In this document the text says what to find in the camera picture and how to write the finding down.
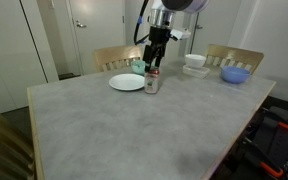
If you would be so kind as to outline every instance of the door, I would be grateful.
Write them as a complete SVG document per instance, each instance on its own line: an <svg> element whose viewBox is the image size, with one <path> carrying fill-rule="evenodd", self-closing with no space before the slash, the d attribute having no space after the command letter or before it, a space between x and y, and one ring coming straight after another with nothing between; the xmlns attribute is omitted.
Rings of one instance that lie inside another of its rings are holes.
<svg viewBox="0 0 288 180"><path fill-rule="evenodd" d="M241 0L211 0L199 13L192 53L204 55L208 44L227 45Z"/></svg>
<svg viewBox="0 0 288 180"><path fill-rule="evenodd" d="M27 106L27 87L44 83L20 0L0 0L0 112Z"/></svg>
<svg viewBox="0 0 288 180"><path fill-rule="evenodd" d="M70 0L83 74L96 72L95 49L125 44L124 0Z"/></svg>

